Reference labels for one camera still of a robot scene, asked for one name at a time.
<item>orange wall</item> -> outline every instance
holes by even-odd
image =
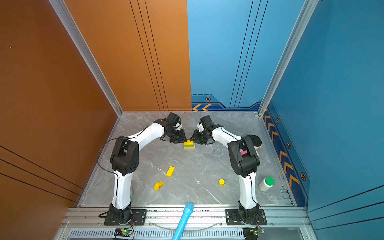
[[[124,111],[190,110],[186,0],[65,0]]]
[[[117,116],[49,1],[0,1],[0,29],[0,238],[49,240]]]

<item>gray marble tabletop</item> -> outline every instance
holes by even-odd
[[[256,124],[253,112],[175,112],[182,119],[185,135],[189,139],[197,129],[200,118],[210,115],[215,124],[222,125],[229,132],[238,136],[257,135],[262,141],[269,136],[262,135],[262,129]],[[128,136],[139,132],[156,119],[166,118],[169,112],[124,112],[112,134]],[[111,141],[100,164],[111,170],[109,162],[114,141]],[[283,205],[280,192],[281,179],[276,164],[271,162],[265,145],[258,150],[260,166],[256,175],[256,197],[261,205]],[[166,176],[170,166],[175,167],[171,178]],[[267,192],[258,188],[258,183],[265,177],[275,180],[274,186]],[[219,186],[220,179],[225,180]],[[164,186],[157,192],[153,186],[162,181]],[[113,197],[114,175],[97,167],[93,178],[83,193],[82,205],[108,205]],[[236,206],[240,197],[238,176],[232,170],[228,149],[220,143],[195,145],[195,149],[184,150],[183,144],[170,144],[156,139],[140,151],[139,166],[132,179],[132,206],[152,204],[225,204]]]

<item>white bottle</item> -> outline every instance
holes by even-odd
[[[261,183],[259,183],[259,188],[261,191],[266,192],[268,189],[270,189],[275,181],[271,177],[266,177],[263,179]]]

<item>orange chevron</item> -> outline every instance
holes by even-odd
[[[268,123],[268,132],[270,132],[271,126],[274,127],[273,123]]]
[[[299,180],[297,180],[294,176],[292,176],[291,174],[289,175],[289,186],[292,188],[292,180],[294,180],[295,182],[297,182],[297,184],[300,184],[299,183]]]
[[[277,134],[277,132],[272,131],[272,142],[273,142],[273,136],[274,136],[274,135],[279,136],[279,135]]]
[[[207,106],[203,107],[203,110],[204,110],[204,111],[208,111],[208,110],[207,110],[207,107],[209,107],[209,106],[211,106],[211,104],[208,104]]]
[[[287,162],[284,162],[284,173],[287,174],[287,167],[293,170],[293,167],[291,164],[288,164]]]
[[[271,116],[265,116],[265,125],[266,125],[266,119],[271,118]]]
[[[194,108],[192,108],[193,110],[195,110],[196,112],[198,111],[196,108],[198,108],[198,107],[200,107],[201,106],[201,104],[198,104],[198,105],[196,105]]]
[[[284,155],[284,156],[288,157],[288,156],[287,156],[287,154],[286,154],[285,152],[283,152],[283,151],[280,151],[280,162],[281,162],[281,156],[282,156],[282,155]]]

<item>robotic arm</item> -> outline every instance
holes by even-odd
[[[130,189],[133,172],[139,166],[139,151],[160,137],[169,137],[170,143],[187,141],[180,117],[170,113],[167,118],[154,121],[144,130],[128,136],[120,136],[115,143],[110,162],[115,173],[114,197],[109,205],[105,225],[128,224],[131,219]]]
[[[260,165],[256,151],[262,144],[260,138],[255,135],[236,136],[223,126],[215,125],[210,116],[200,120],[198,130],[194,131],[191,141],[198,144],[212,144],[218,141],[228,147],[231,166],[240,183],[239,215],[244,223],[252,223],[261,210],[254,190],[257,166]]]

